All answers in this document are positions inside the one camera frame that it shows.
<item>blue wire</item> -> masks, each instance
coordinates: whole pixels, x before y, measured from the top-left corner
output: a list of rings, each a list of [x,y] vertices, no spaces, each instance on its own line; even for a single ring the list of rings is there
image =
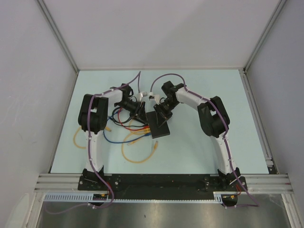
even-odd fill
[[[138,139],[141,139],[141,138],[143,138],[143,137],[145,137],[145,136],[149,136],[149,135],[151,135],[151,133],[144,134],[144,135],[142,135],[142,136],[140,136],[140,137],[138,137],[138,138],[136,138],[136,139],[132,139],[132,140],[125,141],[125,142],[113,142],[113,141],[110,141],[110,140],[105,136],[105,131],[104,131],[104,138],[105,138],[109,143],[115,143],[115,144],[130,143],[130,142],[136,141],[136,140],[138,140]]]

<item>white wall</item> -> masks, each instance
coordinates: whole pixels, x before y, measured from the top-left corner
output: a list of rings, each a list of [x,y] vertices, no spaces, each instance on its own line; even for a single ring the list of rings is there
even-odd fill
[[[80,69],[240,68],[279,0],[45,0]]]
[[[0,227],[55,149],[76,75],[34,0],[0,7]]]
[[[304,212],[304,1],[290,0],[249,69],[275,161]]]

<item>cable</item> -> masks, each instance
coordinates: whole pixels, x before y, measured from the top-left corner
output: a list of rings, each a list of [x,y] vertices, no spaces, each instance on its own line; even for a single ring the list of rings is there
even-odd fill
[[[119,113],[121,112],[122,109],[123,109],[123,108],[120,108],[119,111],[118,111],[118,113],[117,113],[118,121],[119,121],[119,123],[122,125],[122,127],[124,127],[125,129],[128,129],[128,130],[130,130],[130,131],[138,131],[138,130],[143,130],[143,129],[145,129],[145,128],[148,128],[148,126],[145,126],[145,127],[143,127],[143,128],[140,128],[140,129],[131,129],[131,128],[127,128],[126,126],[124,126],[123,123],[120,121],[120,118],[119,118]]]
[[[135,102],[137,102],[137,98],[136,98],[136,96],[131,96],[131,97],[130,97],[130,99],[131,99],[132,97],[134,97],[134,98],[135,98]]]
[[[226,124],[226,122],[225,122],[223,116],[221,115],[221,113],[219,112],[219,110],[217,109],[217,107],[213,104],[213,102],[211,102],[209,99],[204,98],[204,97],[202,97],[201,95],[199,95],[199,94],[197,94],[197,93],[195,93],[195,92],[190,91],[190,90],[186,87],[185,79],[184,79],[182,76],[180,76],[180,75],[178,75],[178,74],[174,74],[174,73],[164,74],[164,75],[162,75],[162,76],[159,76],[157,79],[155,79],[155,80],[153,81],[152,85],[151,85],[150,92],[152,92],[153,85],[154,85],[154,83],[155,83],[158,79],[160,79],[160,78],[162,78],[162,77],[164,77],[164,76],[168,76],[168,75],[175,75],[175,76],[180,77],[180,78],[182,79],[182,81],[183,81],[184,88],[185,88],[185,90],[186,90],[188,93],[190,93],[190,94],[192,94],[192,95],[195,95],[195,96],[197,96],[198,98],[200,98],[200,99],[202,99],[202,100],[204,100],[204,101],[206,101],[206,102],[209,102],[209,103],[211,104],[211,106],[214,108],[214,110],[216,111],[216,113],[218,114],[218,116],[219,116],[219,118],[221,119],[222,123],[224,124],[225,133],[224,133],[224,135],[223,135],[223,140],[224,140],[224,143],[225,143],[225,146],[226,146],[226,149],[227,149],[227,154],[228,154],[228,160],[229,160],[230,168],[231,168],[232,173],[233,173],[233,175],[235,176],[236,180],[237,180],[238,183],[240,184],[240,186],[243,188],[243,190],[246,192],[246,194],[252,199],[252,201],[256,204],[256,205],[254,205],[254,204],[235,205],[235,206],[233,206],[233,208],[235,208],[235,207],[259,207],[260,205],[259,205],[258,201],[257,201],[257,200],[248,192],[248,190],[245,188],[245,186],[242,185],[242,182],[241,182],[240,179],[238,178],[238,175],[236,174],[236,172],[235,172],[235,170],[234,170],[234,168],[233,168],[233,164],[232,164],[232,161],[231,161],[231,152],[230,152],[230,148],[229,148],[229,145],[228,145],[228,142],[227,142],[227,139],[226,139],[226,135],[227,135],[227,133],[228,133],[228,126],[227,126],[227,124]]]
[[[74,143],[74,145],[75,145],[77,148],[79,148],[79,149],[86,149],[85,146],[79,146],[79,145],[76,143],[76,136],[77,136],[77,134],[78,134],[78,132],[79,132],[80,130],[81,130],[81,126],[78,127],[77,131],[76,131],[75,134],[74,134],[73,143]]]
[[[112,121],[113,122],[116,122],[116,123],[120,123],[119,121],[117,121],[117,120],[115,120],[114,119],[114,115],[115,114],[117,114],[118,112],[116,112],[117,110],[120,110],[120,109],[122,109],[121,107],[118,107],[118,108],[115,108],[113,111],[112,111],[112,116],[111,116],[111,119],[112,119]],[[129,122],[130,120],[132,119],[132,117],[129,117],[126,121],[123,121],[123,122],[121,122],[122,124],[126,124],[127,122]]]
[[[141,75],[139,74],[139,76],[138,76],[138,81],[137,81],[137,89],[138,89],[138,93],[140,93],[141,92],[141,90],[140,90],[140,88],[139,88],[139,79],[141,78]]]
[[[136,140],[138,140],[138,139],[141,139],[141,138],[143,138],[143,137],[145,137],[145,136],[149,136],[149,135],[151,135],[151,133],[147,133],[147,134],[145,134],[145,135],[142,135],[141,137],[138,137],[137,139],[132,139],[132,140],[129,140],[129,141],[113,142],[113,141],[109,140],[109,139],[105,136],[105,131],[104,131],[104,138],[105,138],[109,143],[114,143],[114,144],[130,143],[130,142],[136,141]]]
[[[118,108],[116,108],[116,109],[114,109],[114,110],[112,111],[112,116],[110,116],[110,120],[112,120],[113,123],[116,124],[117,126],[123,127],[123,125],[121,125],[121,124],[119,123],[119,121],[117,121],[117,120],[114,118],[114,115],[118,113],[118,112],[116,112],[116,111],[119,110],[119,109],[120,109],[120,107],[118,107]],[[130,122],[131,120],[132,120],[132,117],[129,117],[126,121],[124,121],[124,122],[122,122],[122,123],[124,124],[124,123]],[[135,125],[130,125],[130,124],[129,124],[129,127],[145,127],[145,126],[147,126],[147,124],[144,124],[144,125],[142,125],[142,126],[135,126]]]
[[[60,214],[66,213],[66,212],[68,212],[68,211],[70,211],[70,210],[73,210],[73,209],[75,209],[75,208],[78,208],[78,207],[81,207],[81,206],[90,206],[90,205],[91,205],[90,203],[81,203],[81,204],[77,204],[77,205],[75,205],[75,206],[73,206],[73,207],[70,207],[70,208],[68,208],[68,209],[66,209],[66,210],[62,210],[62,211],[59,211],[59,212],[52,212],[52,211],[49,211],[49,210],[47,209],[47,206],[45,205],[45,206],[44,206],[44,210],[46,211],[47,214],[50,214],[50,215],[60,215]]]
[[[135,134],[135,133],[136,133],[136,132],[131,132],[130,134],[127,135],[127,137],[125,137],[125,139],[124,139],[123,141],[125,142],[131,135],[133,135],[133,134]],[[141,160],[141,161],[133,161],[133,160],[131,160],[131,159],[128,159],[128,158],[125,156],[125,154],[124,154],[124,144],[122,144],[122,155],[123,155],[123,157],[124,157],[128,162],[132,162],[132,163],[136,163],[136,164],[144,163],[144,162],[146,162],[147,160],[149,160],[149,159],[153,156],[153,154],[155,153],[155,151],[156,151],[156,149],[157,149],[157,146],[158,146],[158,141],[155,142],[151,154],[150,154],[149,157],[147,157],[146,159]]]
[[[94,98],[96,96],[103,96],[104,94],[107,94],[113,90],[117,90],[117,89],[121,89],[125,86],[128,86],[130,83],[132,83],[133,81],[135,81],[139,76],[140,76],[141,72],[138,72],[137,76],[131,80],[130,82],[128,82],[127,84],[124,84],[120,87],[117,87],[117,88],[114,88],[114,89],[110,89],[110,90],[107,90],[101,94],[94,94],[92,97],[91,97],[91,100],[90,100],[90,104],[89,104],[89,107],[88,107],[88,115],[87,115],[87,128],[88,128],[88,147],[87,147],[87,152],[88,152],[88,156],[89,156],[89,161],[90,161],[90,165],[92,167],[92,170],[94,171],[94,173],[96,174],[96,176],[102,181],[103,184],[105,184],[105,186],[110,190],[111,192],[111,195],[112,195],[112,198],[111,198],[111,201],[110,203],[106,204],[106,205],[102,205],[102,206],[95,206],[97,208],[106,208],[106,207],[109,207],[112,203],[113,203],[113,200],[114,200],[114,192],[111,188],[111,186],[98,174],[98,172],[96,171],[94,165],[93,165],[93,162],[92,162],[92,157],[91,157],[91,139],[92,139],[92,134],[91,134],[91,128],[90,128],[90,119],[91,119],[91,109],[92,109],[92,104],[93,104],[93,101],[94,101]]]
[[[121,124],[118,124],[116,122],[113,121],[113,123],[117,126],[123,127]],[[128,127],[146,127],[148,126],[147,124],[141,125],[141,126],[135,126],[135,125],[128,125]]]
[[[237,191],[239,191],[239,193],[237,194],[239,196],[242,193],[242,189],[238,185],[236,185],[236,188],[237,188]]]

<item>black mounting plate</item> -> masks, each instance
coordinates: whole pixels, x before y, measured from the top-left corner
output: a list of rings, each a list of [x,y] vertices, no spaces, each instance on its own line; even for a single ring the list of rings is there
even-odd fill
[[[160,127],[157,125],[157,120],[161,118],[159,114],[157,114],[155,111],[152,111],[148,112],[146,115],[153,139],[170,134],[167,122],[162,124]]]
[[[237,181],[227,186],[215,174],[103,174],[103,170],[99,174],[110,184],[115,198],[122,200],[212,200],[214,191],[237,191]],[[78,190],[107,191],[96,178],[84,169]],[[239,179],[247,188],[245,177]]]

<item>light blue table surface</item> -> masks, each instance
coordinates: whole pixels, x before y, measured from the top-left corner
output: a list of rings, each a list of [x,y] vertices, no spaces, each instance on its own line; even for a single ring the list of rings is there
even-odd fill
[[[52,173],[81,173],[86,165],[87,151],[73,144],[73,135],[79,127],[77,119],[85,94],[96,94],[112,86],[131,81],[138,71],[80,71],[72,100],[67,112],[62,134],[57,147]],[[149,91],[155,78],[166,73],[177,73],[184,77],[187,87],[206,97],[221,97],[230,117],[229,141],[237,166],[241,173],[268,173],[262,147],[249,108],[246,94],[238,70],[144,70],[141,74],[141,91]],[[161,90],[164,82],[181,83],[176,76],[166,76],[158,80],[153,88],[155,94],[165,96]],[[131,84],[137,92],[137,82]],[[152,111],[154,102],[147,97],[146,111]],[[213,144],[201,127],[197,111],[185,104],[179,104],[168,121],[171,134],[153,140],[145,137],[133,145],[124,146],[128,158],[140,161],[152,151],[158,140],[155,154],[145,163],[134,164],[126,161],[121,152],[121,144],[112,144],[102,138],[102,153],[106,173],[217,173],[217,159]],[[126,120],[127,111],[122,111],[121,119]],[[122,141],[129,131],[108,122],[112,131],[105,132],[112,141]],[[83,131],[76,141],[86,146]]]

